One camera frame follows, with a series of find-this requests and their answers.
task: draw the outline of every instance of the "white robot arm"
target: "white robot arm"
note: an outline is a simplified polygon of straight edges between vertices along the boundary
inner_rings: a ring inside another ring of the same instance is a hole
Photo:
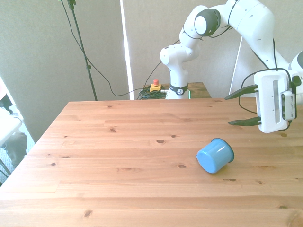
[[[188,98],[188,72],[182,63],[198,57],[198,43],[202,37],[211,36],[219,27],[227,26],[243,36],[268,68],[254,76],[254,87],[243,88],[226,98],[256,93],[258,117],[234,124],[259,125],[265,133],[285,129],[287,121],[296,117],[295,104],[291,106],[291,102],[295,103],[296,98],[297,104],[303,104],[303,52],[288,63],[275,50],[274,16],[257,0],[228,0],[225,5],[209,9],[205,6],[194,8],[179,34],[180,44],[165,47],[160,53],[162,63],[170,70],[171,82],[166,98]]]

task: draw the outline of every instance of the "metal stand pole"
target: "metal stand pole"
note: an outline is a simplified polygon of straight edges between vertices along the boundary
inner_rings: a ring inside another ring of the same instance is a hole
[[[94,86],[93,79],[92,79],[91,73],[90,73],[91,66],[88,64],[88,61],[87,61],[87,57],[86,57],[86,54],[85,54],[82,38],[81,38],[81,35],[80,35],[80,30],[79,30],[76,15],[75,15],[75,12],[74,12],[74,9],[75,9],[74,5],[76,5],[76,0],[67,0],[67,2],[68,2],[68,5],[69,5],[69,7],[72,11],[72,15],[74,17],[74,20],[75,20],[75,24],[76,24],[76,28],[77,28],[77,32],[78,32],[78,36],[79,36],[79,40],[80,40],[80,44],[81,44],[81,48],[82,48],[82,52],[83,52],[84,58],[85,58],[86,69],[87,69],[87,72],[89,74],[89,80],[90,80],[91,88],[93,90],[95,100],[98,101],[96,91],[95,91],[95,86]]]

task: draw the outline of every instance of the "white wall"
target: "white wall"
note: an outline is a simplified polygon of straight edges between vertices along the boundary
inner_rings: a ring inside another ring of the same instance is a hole
[[[226,0],[124,0],[134,88],[140,88],[160,62],[162,48],[179,39],[183,24],[198,5],[212,7]],[[228,95],[241,36],[234,30],[200,43],[200,56],[184,63],[189,82],[203,82],[212,97]],[[161,64],[149,80],[169,83],[170,74]]]
[[[275,16],[274,39],[276,50],[290,62],[300,51],[303,51],[303,2],[297,0],[261,0]],[[243,39],[239,60],[236,66],[231,93],[240,89],[244,78],[258,70],[265,69]],[[250,77],[244,86],[254,84]]]
[[[76,3],[87,56],[116,93],[128,92],[119,0]],[[60,1],[0,0],[0,5],[0,76],[37,141],[69,101],[94,100],[84,57]],[[107,82],[91,72],[99,100],[129,98],[113,96]]]

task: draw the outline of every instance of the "blue mug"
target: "blue mug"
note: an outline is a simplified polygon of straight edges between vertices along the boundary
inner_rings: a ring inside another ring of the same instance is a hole
[[[234,159],[231,146],[223,139],[215,138],[210,144],[198,151],[196,158],[202,168],[214,174]]]

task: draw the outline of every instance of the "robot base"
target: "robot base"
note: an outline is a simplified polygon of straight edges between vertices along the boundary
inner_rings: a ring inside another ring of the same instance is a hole
[[[166,94],[165,99],[189,99],[189,90],[184,92],[182,95],[177,95],[176,92],[169,90]]]

